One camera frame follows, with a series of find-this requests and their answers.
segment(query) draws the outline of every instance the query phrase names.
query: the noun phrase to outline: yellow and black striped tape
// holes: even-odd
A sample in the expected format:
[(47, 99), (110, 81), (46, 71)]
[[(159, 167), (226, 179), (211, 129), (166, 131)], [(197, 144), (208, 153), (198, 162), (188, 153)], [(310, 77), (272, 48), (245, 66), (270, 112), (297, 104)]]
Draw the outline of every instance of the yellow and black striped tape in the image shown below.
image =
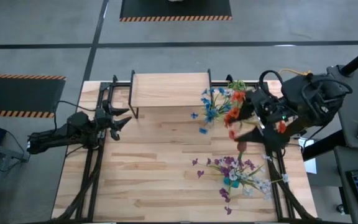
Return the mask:
[(120, 22), (166, 22), (166, 21), (230, 21), (232, 16), (147, 16), (123, 17)]
[(17, 78), (17, 79), (43, 79), (43, 80), (64, 80), (63, 76), (49, 76), (49, 75), (8, 75), (0, 74), (0, 78)]
[(15, 118), (53, 118), (55, 113), (41, 111), (0, 111), (0, 116)]

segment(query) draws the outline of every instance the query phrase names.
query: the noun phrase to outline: concrete floor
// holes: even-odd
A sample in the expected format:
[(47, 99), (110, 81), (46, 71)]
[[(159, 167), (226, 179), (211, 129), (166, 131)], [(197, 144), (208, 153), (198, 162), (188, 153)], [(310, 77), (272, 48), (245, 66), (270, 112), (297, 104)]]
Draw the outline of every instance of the concrete floor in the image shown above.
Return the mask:
[[(0, 44), (90, 44), (103, 0), (0, 0)], [(100, 43), (247, 42), (358, 40), (358, 0), (231, 0), (233, 21), (118, 22), (120, 0), (110, 0)], [(62, 99), (76, 103), (89, 49), (0, 50), (0, 73), (64, 75)], [(358, 55), (358, 45), (308, 47), (198, 47), (157, 49), (98, 49), (90, 80), (128, 80), (137, 72), (200, 72), (213, 79), (227, 74), (255, 80), (267, 69), (294, 68), (314, 73), (345, 64)], [(59, 106), (58, 124), (74, 112)], [(49, 119), (0, 118), (25, 146), (26, 136), (53, 127)], [(317, 138), (340, 128), (335, 119)], [(0, 194), (0, 223), (48, 220), (62, 171), (64, 148), (32, 156), (6, 177)], [(313, 187), (323, 220), (349, 222), (335, 211), (337, 188)]]

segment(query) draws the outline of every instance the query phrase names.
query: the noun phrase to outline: wooden shelf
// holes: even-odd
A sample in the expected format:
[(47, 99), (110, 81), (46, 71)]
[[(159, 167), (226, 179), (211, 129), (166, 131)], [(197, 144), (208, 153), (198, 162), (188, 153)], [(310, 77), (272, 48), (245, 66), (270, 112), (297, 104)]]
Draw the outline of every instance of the wooden shelf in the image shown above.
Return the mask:
[(134, 74), (131, 105), (141, 107), (203, 106), (208, 73)]

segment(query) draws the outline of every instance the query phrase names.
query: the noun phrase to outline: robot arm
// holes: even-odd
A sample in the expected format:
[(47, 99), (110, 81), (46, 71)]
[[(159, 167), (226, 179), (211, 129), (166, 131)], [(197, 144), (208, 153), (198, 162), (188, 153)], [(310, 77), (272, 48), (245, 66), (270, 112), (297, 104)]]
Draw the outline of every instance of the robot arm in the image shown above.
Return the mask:
[(119, 121), (113, 120), (113, 116), (119, 116), (128, 109), (113, 108), (107, 100), (103, 101), (103, 108), (95, 111), (94, 120), (90, 121), (87, 114), (77, 112), (67, 119), (67, 123), (56, 130), (32, 133), (29, 136), (27, 151), (30, 154), (45, 152), (51, 147), (83, 144), (86, 147), (96, 148), (99, 146), (99, 132), (111, 128), (111, 137), (118, 141), (118, 131), (124, 127), (131, 117)]

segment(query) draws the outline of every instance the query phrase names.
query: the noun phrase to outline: cable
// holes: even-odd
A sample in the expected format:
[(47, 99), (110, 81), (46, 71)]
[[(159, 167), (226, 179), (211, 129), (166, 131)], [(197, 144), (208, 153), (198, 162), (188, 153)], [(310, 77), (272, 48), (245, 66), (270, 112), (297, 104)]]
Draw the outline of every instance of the cable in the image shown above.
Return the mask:
[(96, 111), (96, 110), (91, 110), (91, 109), (88, 109), (88, 108), (84, 108), (84, 107), (82, 107), (82, 106), (80, 106), (80, 105), (76, 105), (76, 104), (74, 104), (74, 103), (70, 103), (70, 102), (65, 101), (65, 100), (59, 100), (59, 101), (57, 101), (57, 102), (55, 103), (55, 105), (53, 106), (53, 108), (52, 108), (52, 109), (53, 109), (53, 112), (55, 113), (55, 116), (53, 116), (53, 123), (54, 123), (54, 125), (55, 125), (55, 129), (53, 130), (53, 132), (51, 133), (51, 135), (55, 134), (55, 132), (56, 132), (56, 130), (57, 130), (56, 111), (57, 111), (57, 106), (59, 105), (59, 103), (66, 103), (66, 104), (68, 104), (68, 105), (75, 106), (76, 109), (77, 109), (77, 108), (81, 108), (81, 109), (86, 110), (86, 111), (91, 111), (91, 112), (95, 112), (95, 111)]
[(71, 153), (73, 153), (73, 152), (75, 152), (75, 151), (81, 149), (82, 147), (84, 147), (84, 145), (82, 145), (82, 146), (80, 146), (80, 147), (78, 147), (78, 148), (72, 150), (71, 152), (69, 152), (68, 154), (66, 154), (66, 157), (68, 157), (68, 155), (70, 155)]
[(278, 71), (278, 74), (281, 75), (282, 72), (284, 71), (287, 71), (287, 72), (292, 72), (292, 73), (295, 73), (297, 75), (308, 75), (309, 73), (311, 73), (311, 70), (308, 70), (307, 72), (298, 72), (298, 71), (295, 71), (293, 69), (289, 69), (289, 68), (283, 68), (281, 69), (280, 71)]
[[(259, 87), (260, 87), (260, 89), (261, 89), (263, 92), (265, 92), (268, 96), (270, 96), (270, 97), (273, 98), (274, 100), (278, 101), (278, 98), (277, 98), (276, 96), (272, 95), (272, 94), (269, 92), (269, 90), (267, 90), (267, 89), (265, 88), (265, 86), (264, 86), (264, 78), (265, 78), (265, 76), (266, 76), (267, 74), (269, 74), (269, 73), (273, 73), (273, 74), (278, 78), (278, 80), (280, 81), (280, 84), (283, 85), (283, 79), (282, 79), (282, 77), (280, 76), (280, 74), (278, 74), (276, 71), (273, 71), (273, 70), (267, 70), (267, 71), (262, 72), (262, 74), (260, 74), (260, 77), (259, 77)], [(288, 100), (286, 94), (283, 93), (283, 95), (284, 95), (284, 98), (285, 98), (286, 100)]]
[(303, 143), (303, 147), (301, 148), (301, 152), (305, 150), (306, 142), (308, 142), (311, 138), (313, 138), (316, 134), (318, 134), (321, 130), (323, 130), (328, 124), (323, 125), (320, 129), (318, 129), (315, 133), (313, 133), (306, 141)]
[[(24, 154), (25, 154), (25, 151), (23, 149), (23, 147), (19, 144), (18, 140), (16, 139), (15, 135), (13, 135), (10, 131), (6, 130), (7, 133), (9, 133), (13, 139), (15, 140), (16, 144), (20, 147), (20, 149), (22, 150), (22, 157), (21, 159), (24, 158)], [(2, 170), (0, 169), (1, 172), (9, 172), (11, 171), (16, 165), (18, 165), (19, 163), (21, 163), (21, 159), (19, 159), (18, 161), (16, 161), (14, 164), (10, 165), (7, 170)]]

